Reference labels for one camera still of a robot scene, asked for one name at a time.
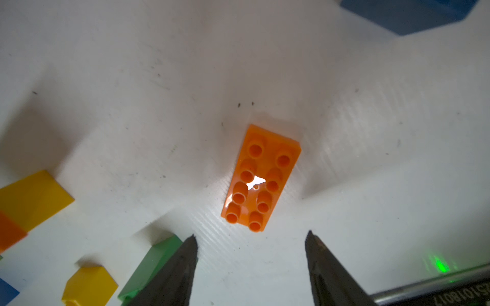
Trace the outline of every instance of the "scratch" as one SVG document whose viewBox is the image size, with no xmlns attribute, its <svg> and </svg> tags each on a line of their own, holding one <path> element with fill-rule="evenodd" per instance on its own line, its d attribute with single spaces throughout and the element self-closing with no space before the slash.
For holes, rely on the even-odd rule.
<svg viewBox="0 0 490 306">
<path fill-rule="evenodd" d="M 156 86 L 158 86 L 158 87 L 161 87 L 161 88 L 165 89 L 165 90 L 170 90 L 170 88 L 169 88 L 169 87 L 167 87 L 167 86 L 163 86 L 162 84 L 159 84 L 159 83 L 158 83 L 157 81 L 155 81 L 155 80 L 150 80 L 150 82 L 151 82 L 151 83 L 153 83 L 153 84 L 155 84 L 155 85 L 156 85 Z"/>
<path fill-rule="evenodd" d="M 141 0 L 141 2 L 143 2 L 143 4 L 147 7 L 147 9 L 150 9 L 150 7 L 148 6 L 145 0 Z"/>
</svg>

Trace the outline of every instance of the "metal bar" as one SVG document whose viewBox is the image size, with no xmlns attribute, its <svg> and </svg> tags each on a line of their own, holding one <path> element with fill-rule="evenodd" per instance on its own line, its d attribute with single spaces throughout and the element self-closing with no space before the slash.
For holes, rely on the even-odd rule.
<svg viewBox="0 0 490 306">
<path fill-rule="evenodd" d="M 388 291 L 378 292 L 370 297 L 379 306 L 384 306 L 435 291 L 447 290 L 488 278 L 490 278 L 490 263 Z"/>
</svg>

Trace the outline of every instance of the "orange lego brick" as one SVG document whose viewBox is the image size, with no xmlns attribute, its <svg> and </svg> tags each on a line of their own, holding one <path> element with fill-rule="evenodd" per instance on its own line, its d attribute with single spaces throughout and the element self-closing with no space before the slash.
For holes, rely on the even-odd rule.
<svg viewBox="0 0 490 306">
<path fill-rule="evenodd" d="M 0 253 L 27 236 L 20 226 L 0 211 Z"/>
<path fill-rule="evenodd" d="M 297 141 L 251 124 L 221 217 L 262 232 L 300 153 Z"/>
</svg>

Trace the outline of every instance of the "green lego brick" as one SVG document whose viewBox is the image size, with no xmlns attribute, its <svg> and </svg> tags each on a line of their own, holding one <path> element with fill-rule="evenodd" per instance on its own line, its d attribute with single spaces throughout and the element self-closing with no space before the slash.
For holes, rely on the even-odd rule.
<svg viewBox="0 0 490 306">
<path fill-rule="evenodd" d="M 181 244 L 182 241 L 173 235 L 150 248 L 118 296 L 122 306 L 127 305 L 153 279 Z"/>
</svg>

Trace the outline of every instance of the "green light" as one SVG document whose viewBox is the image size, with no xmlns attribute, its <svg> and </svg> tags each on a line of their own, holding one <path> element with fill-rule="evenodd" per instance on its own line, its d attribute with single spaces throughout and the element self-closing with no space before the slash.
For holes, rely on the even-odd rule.
<svg viewBox="0 0 490 306">
<path fill-rule="evenodd" d="M 444 260 L 444 258 L 439 258 L 438 256 L 431 256 L 429 259 L 432 265 L 439 271 L 439 273 L 447 273 L 451 271 L 449 265 Z"/>
</svg>

